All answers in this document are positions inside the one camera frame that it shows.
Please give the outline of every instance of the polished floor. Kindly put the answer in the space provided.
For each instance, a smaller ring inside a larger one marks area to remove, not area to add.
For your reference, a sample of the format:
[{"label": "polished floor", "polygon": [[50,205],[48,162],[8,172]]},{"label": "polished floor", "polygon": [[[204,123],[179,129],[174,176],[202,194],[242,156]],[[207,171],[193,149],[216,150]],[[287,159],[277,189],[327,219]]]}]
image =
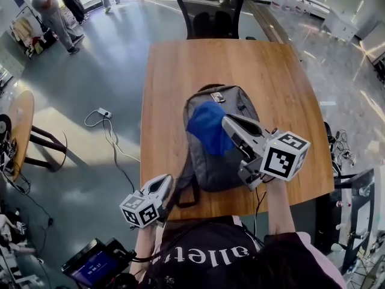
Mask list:
[{"label": "polished floor", "polygon": [[359,40],[337,40],[320,31],[322,20],[272,11],[292,40],[314,89],[324,120],[333,134],[344,129],[355,153],[343,162],[343,173],[359,173],[385,159],[385,88]]},{"label": "polished floor", "polygon": [[[267,40],[254,17],[241,14],[240,36]],[[75,284],[60,272],[60,267],[92,239],[107,242],[118,239],[127,249],[135,246],[136,231],[131,231],[119,204],[131,193],[131,186],[114,164],[112,147],[101,124],[87,128],[84,119],[102,107],[112,112],[112,125],[119,146],[140,158],[140,126],[147,57],[152,43],[184,40],[186,28],[175,3],[125,0],[105,15],[99,9],[78,30],[85,34],[80,52],[69,56],[60,43],[34,57],[18,82],[10,83],[0,101],[7,111],[10,101],[24,90],[35,97],[34,125],[68,139],[69,153],[63,168],[51,173],[41,167],[24,165],[22,173],[31,181],[30,195],[54,218],[45,230],[47,216],[33,202],[11,187],[1,188],[1,199],[11,209],[19,207],[29,226],[28,237],[35,244],[49,274],[52,288]],[[87,123],[100,119],[95,114]],[[43,159],[47,150],[30,143],[28,156]],[[61,162],[62,155],[49,151]],[[118,155],[135,188],[140,183],[140,164]],[[22,268],[48,283],[38,262],[25,257]]]}]

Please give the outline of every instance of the black mesh chair back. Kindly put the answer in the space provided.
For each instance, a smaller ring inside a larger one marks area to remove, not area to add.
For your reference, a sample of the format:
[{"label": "black mesh chair back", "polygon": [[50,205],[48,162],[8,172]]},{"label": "black mesh chair back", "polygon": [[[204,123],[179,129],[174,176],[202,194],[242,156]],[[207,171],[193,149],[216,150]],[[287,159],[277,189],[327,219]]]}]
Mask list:
[{"label": "black mesh chair back", "polygon": [[176,0],[187,27],[187,39],[238,39],[244,0]]}]

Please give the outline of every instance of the black strap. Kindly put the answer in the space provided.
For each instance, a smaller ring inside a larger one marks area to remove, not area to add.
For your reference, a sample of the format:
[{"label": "black strap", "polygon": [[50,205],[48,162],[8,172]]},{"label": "black strap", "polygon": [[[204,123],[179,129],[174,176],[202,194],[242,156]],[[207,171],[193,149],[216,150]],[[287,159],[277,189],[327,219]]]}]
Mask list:
[{"label": "black strap", "polygon": [[[183,171],[180,174],[180,177],[177,178],[174,191],[174,203],[178,208],[185,209],[193,207],[199,202],[200,199],[200,189],[198,185],[198,180],[194,172],[193,162],[191,160],[190,150],[187,152],[187,158]],[[192,202],[180,202],[180,196],[184,189],[192,187],[192,194],[194,196],[194,201]]]}]

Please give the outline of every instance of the round wooden table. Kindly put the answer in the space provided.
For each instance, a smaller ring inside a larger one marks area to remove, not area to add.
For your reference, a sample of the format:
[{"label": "round wooden table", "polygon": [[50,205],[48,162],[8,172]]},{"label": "round wooden table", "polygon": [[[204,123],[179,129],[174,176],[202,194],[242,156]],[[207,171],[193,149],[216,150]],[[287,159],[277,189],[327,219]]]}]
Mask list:
[{"label": "round wooden table", "polygon": [[[8,109],[8,116],[10,117],[12,122],[11,138],[15,138],[17,143],[16,155],[13,158],[13,161],[15,163],[13,173],[14,181],[19,176],[23,163],[45,167],[51,171],[57,171],[61,168],[64,161],[66,160],[66,158],[64,157],[60,167],[57,168],[46,161],[35,160],[26,156],[29,141],[53,150],[60,151],[64,154],[66,154],[67,152],[67,142],[66,145],[63,145],[52,134],[32,125],[34,107],[34,96],[30,91],[26,90],[12,101]],[[31,132],[35,132],[39,135],[45,136],[51,139],[52,142],[42,139],[41,137],[38,137],[32,134]]]}]

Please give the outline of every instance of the white cable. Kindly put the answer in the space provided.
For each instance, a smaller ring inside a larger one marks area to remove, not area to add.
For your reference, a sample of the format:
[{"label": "white cable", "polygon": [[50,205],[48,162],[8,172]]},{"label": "white cable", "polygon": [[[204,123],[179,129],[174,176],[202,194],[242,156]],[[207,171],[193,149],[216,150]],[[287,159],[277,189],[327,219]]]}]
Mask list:
[{"label": "white cable", "polygon": [[96,125],[98,125],[99,123],[101,123],[101,122],[103,122],[103,119],[102,120],[100,120],[100,121],[98,121],[98,122],[96,122],[95,124],[92,124],[92,125],[88,125],[87,123],[86,123],[86,121],[87,121],[87,119],[93,114],[93,113],[96,113],[97,112],[97,109],[95,109],[94,111],[92,111],[85,119],[84,119],[84,125],[85,126],[87,126],[87,127],[89,127],[89,128],[93,128],[94,126],[96,126]]},{"label": "white cable", "polygon": [[113,137],[112,137],[112,134],[113,134],[114,131],[113,131],[113,129],[112,129],[112,123],[111,123],[111,121],[110,121],[109,119],[106,119],[105,117],[104,117],[104,119],[102,120],[102,122],[103,122],[103,121],[107,121],[107,122],[109,123],[109,127],[111,128],[110,131],[109,131],[109,136],[111,137],[112,143],[110,143],[110,144],[114,145],[115,148],[117,148],[117,149],[119,150],[119,152],[122,153],[124,156],[129,157],[129,158],[132,158],[133,160],[138,161],[138,162],[140,163],[140,160],[138,160],[138,159],[135,158],[135,157],[132,157],[131,155],[125,154],[125,153],[119,148],[119,146],[117,145],[117,143],[115,143],[115,141],[114,141],[114,139],[113,139]]},{"label": "white cable", "polygon": [[138,162],[140,163],[140,160],[138,160],[137,158],[132,157],[131,155],[125,154],[125,153],[120,149],[120,147],[118,146],[118,144],[114,141],[114,139],[113,139],[113,137],[112,137],[112,134],[113,134],[112,123],[111,123],[111,121],[110,121],[108,118],[106,118],[106,117],[104,116],[102,120],[100,120],[100,121],[98,121],[98,122],[96,122],[95,124],[92,124],[92,125],[88,125],[88,124],[86,123],[87,119],[88,119],[93,113],[96,113],[96,112],[97,112],[97,109],[95,109],[94,111],[92,111],[92,112],[91,112],[91,113],[84,119],[84,125],[87,126],[87,127],[89,127],[89,128],[93,128],[94,126],[98,125],[99,123],[102,123],[103,121],[108,121],[108,122],[109,122],[109,125],[110,125],[110,127],[111,127],[109,136],[111,137],[112,143],[110,143],[108,139],[107,139],[107,141],[108,141],[111,145],[114,145],[114,147],[117,148],[118,151],[119,151],[120,153],[122,153],[124,156],[129,157],[129,158],[132,158],[133,160],[138,161]]}]

